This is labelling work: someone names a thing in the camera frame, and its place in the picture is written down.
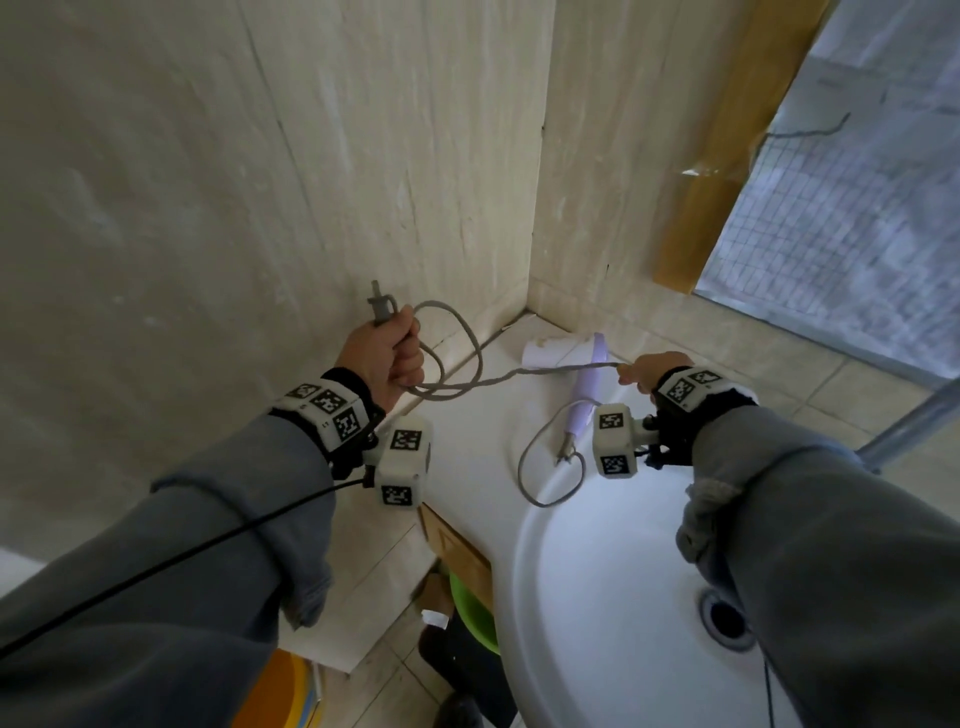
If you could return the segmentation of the black marker wristband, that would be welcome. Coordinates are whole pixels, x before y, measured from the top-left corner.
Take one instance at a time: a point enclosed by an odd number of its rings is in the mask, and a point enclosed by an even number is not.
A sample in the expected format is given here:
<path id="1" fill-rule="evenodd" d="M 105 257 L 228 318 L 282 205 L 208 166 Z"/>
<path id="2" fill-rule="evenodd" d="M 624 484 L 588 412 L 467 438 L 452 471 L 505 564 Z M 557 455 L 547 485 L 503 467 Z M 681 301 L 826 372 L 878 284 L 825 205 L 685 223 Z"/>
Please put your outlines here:
<path id="1" fill-rule="evenodd" d="M 269 415 L 305 433 L 320 450 L 332 478 L 345 480 L 363 467 L 364 453 L 376 445 L 376 430 L 386 411 L 359 374 L 335 367 L 284 394 Z"/>
<path id="2" fill-rule="evenodd" d="M 734 409 L 760 404 L 748 388 L 699 366 L 668 370 L 651 399 L 655 413 L 643 423 L 655 441 L 646 445 L 644 463 L 655 470 L 690 467 L 694 442 L 707 424 Z"/>

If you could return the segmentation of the person's right hand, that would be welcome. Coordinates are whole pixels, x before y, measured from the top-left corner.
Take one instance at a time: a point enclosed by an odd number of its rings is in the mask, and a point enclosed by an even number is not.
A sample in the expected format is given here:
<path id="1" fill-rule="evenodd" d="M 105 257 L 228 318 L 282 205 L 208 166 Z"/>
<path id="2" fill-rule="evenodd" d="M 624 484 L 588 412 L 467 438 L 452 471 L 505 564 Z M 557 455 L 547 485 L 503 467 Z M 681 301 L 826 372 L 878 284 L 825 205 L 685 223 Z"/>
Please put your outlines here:
<path id="1" fill-rule="evenodd" d="M 676 370 L 687 370 L 694 366 L 693 360 L 685 353 L 677 350 L 643 354 L 635 360 L 648 360 L 650 363 L 650 395 L 652 395 L 664 377 Z"/>

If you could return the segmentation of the chrome metal pipe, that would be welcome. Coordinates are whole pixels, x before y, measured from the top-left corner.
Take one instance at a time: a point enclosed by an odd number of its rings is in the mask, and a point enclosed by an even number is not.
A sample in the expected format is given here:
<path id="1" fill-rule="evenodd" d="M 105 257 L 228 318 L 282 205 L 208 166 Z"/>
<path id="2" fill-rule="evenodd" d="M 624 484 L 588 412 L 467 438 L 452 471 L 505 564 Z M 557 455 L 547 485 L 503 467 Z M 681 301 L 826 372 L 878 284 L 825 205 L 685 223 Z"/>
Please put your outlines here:
<path id="1" fill-rule="evenodd" d="M 960 375 L 942 385 L 922 404 L 859 447 L 857 457 L 873 473 L 924 443 L 960 418 Z"/>

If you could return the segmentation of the metal sink drain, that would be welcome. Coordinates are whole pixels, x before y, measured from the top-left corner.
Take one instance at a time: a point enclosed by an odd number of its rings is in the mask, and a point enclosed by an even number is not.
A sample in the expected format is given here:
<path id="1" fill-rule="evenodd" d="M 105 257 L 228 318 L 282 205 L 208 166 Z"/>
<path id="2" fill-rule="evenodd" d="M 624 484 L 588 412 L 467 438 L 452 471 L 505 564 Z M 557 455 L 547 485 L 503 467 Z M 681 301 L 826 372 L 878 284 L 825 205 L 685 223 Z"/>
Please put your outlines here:
<path id="1" fill-rule="evenodd" d="M 705 588 L 700 592 L 698 614 L 707 636 L 722 649 L 747 653 L 755 648 L 756 636 L 746 618 L 716 589 Z"/>

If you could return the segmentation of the white ceramic sink basin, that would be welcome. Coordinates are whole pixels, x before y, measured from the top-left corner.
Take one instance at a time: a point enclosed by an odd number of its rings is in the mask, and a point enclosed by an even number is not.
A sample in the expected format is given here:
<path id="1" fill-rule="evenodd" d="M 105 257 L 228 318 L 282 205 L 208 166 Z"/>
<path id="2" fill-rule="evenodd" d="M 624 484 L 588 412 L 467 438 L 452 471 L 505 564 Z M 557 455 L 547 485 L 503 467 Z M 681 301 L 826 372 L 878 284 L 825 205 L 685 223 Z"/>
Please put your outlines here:
<path id="1" fill-rule="evenodd" d="M 698 597 L 711 589 L 675 537 L 690 467 L 596 472 L 518 532 L 510 610 L 497 615 L 524 728 L 802 728 L 756 643 L 719 646 Z"/>

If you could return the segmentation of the orange plastic bucket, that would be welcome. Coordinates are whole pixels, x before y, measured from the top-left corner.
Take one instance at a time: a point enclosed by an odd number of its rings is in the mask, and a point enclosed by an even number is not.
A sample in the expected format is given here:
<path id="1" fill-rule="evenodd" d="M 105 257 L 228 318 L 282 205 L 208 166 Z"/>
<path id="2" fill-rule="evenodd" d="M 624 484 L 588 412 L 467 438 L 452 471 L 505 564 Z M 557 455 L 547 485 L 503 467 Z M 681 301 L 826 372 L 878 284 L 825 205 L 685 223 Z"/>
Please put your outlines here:
<path id="1" fill-rule="evenodd" d="M 326 692 L 317 662 L 274 650 L 231 728 L 319 728 Z"/>

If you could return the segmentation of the wooden window frame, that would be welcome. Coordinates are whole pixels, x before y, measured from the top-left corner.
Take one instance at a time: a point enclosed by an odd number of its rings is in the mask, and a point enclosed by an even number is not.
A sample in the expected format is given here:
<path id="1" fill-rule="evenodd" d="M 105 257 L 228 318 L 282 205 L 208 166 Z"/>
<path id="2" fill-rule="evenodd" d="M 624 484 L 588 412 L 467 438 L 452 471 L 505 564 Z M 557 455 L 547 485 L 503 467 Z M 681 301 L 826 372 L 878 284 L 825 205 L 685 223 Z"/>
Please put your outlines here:
<path id="1" fill-rule="evenodd" d="M 721 237 L 769 126 L 833 0 L 755 0 L 678 212 L 659 248 L 656 285 L 689 295 Z"/>

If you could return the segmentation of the green plastic basin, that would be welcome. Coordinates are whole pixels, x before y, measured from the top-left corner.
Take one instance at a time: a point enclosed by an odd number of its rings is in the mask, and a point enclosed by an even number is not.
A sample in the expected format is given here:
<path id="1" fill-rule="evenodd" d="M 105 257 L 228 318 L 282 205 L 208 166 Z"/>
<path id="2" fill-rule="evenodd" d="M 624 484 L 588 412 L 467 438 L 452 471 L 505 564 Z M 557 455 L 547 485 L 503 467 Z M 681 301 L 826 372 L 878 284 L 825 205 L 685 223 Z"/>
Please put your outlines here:
<path id="1" fill-rule="evenodd" d="M 449 574 L 449 584 L 456 612 L 466 630 L 483 648 L 499 656 L 497 626 L 491 610 L 453 572 Z"/>

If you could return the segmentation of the brown cardboard piece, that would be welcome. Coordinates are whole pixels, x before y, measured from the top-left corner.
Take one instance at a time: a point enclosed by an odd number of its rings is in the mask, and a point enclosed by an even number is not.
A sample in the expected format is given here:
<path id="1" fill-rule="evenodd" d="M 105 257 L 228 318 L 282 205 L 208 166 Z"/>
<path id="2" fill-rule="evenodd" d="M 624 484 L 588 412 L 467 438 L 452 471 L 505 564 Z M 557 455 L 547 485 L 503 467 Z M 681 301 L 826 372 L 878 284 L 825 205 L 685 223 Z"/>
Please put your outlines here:
<path id="1" fill-rule="evenodd" d="M 456 612 L 450 577 L 440 572 L 428 573 L 414 607 L 424 625 L 448 629 Z"/>

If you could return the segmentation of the purple handheld appliance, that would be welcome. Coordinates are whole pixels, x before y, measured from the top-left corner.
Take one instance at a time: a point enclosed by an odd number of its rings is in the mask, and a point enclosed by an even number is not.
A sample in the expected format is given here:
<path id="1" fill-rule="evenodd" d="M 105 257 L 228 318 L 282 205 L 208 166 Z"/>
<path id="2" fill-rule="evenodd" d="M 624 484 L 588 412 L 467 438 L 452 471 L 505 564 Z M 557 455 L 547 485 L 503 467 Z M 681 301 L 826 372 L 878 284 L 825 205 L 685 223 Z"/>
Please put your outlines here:
<path id="1" fill-rule="evenodd" d="M 601 332 L 585 334 L 562 358 L 558 365 L 580 366 L 609 362 L 609 350 L 606 337 Z M 576 375 L 571 399 L 574 401 L 566 410 L 566 424 L 563 438 L 556 456 L 556 463 L 570 463 L 576 452 L 578 438 L 586 431 L 596 407 L 601 384 L 600 368 L 586 368 L 574 372 Z"/>

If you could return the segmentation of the person's left hand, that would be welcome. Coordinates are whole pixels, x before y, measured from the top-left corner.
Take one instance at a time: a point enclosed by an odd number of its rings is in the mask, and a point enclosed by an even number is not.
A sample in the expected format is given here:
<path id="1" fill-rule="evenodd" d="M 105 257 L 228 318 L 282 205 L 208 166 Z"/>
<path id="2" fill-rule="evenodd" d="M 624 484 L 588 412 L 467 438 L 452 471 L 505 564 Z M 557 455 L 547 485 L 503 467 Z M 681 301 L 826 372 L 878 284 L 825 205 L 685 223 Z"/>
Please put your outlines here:
<path id="1" fill-rule="evenodd" d="M 395 314 L 391 315 L 389 321 L 367 322 L 354 329 L 346 338 L 335 362 L 335 367 L 348 370 L 358 376 L 366 384 L 373 402 L 386 413 L 390 413 L 395 408 L 403 394 L 410 388 L 390 384 L 390 367 L 393 359 L 390 348 L 390 321 Z"/>

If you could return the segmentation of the black bag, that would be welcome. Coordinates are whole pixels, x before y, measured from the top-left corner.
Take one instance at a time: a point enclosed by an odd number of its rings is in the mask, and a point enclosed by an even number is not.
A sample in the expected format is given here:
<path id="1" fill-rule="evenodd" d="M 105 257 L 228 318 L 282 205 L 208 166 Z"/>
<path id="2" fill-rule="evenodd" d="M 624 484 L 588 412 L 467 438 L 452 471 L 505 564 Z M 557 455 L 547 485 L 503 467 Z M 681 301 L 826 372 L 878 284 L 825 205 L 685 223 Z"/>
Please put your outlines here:
<path id="1" fill-rule="evenodd" d="M 500 656 L 474 637 L 455 614 L 442 629 L 422 630 L 419 656 L 450 685 L 433 728 L 518 728 L 520 713 Z"/>

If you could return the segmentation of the person's right forearm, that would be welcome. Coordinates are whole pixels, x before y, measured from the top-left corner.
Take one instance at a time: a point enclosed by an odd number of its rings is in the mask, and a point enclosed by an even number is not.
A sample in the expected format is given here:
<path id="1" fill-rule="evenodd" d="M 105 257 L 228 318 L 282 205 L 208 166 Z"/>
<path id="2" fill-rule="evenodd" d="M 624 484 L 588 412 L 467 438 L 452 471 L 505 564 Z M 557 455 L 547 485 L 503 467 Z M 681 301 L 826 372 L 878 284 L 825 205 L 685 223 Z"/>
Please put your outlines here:
<path id="1" fill-rule="evenodd" d="M 692 466 L 678 549 L 804 726 L 960 728 L 960 522 L 764 407 L 705 424 Z"/>

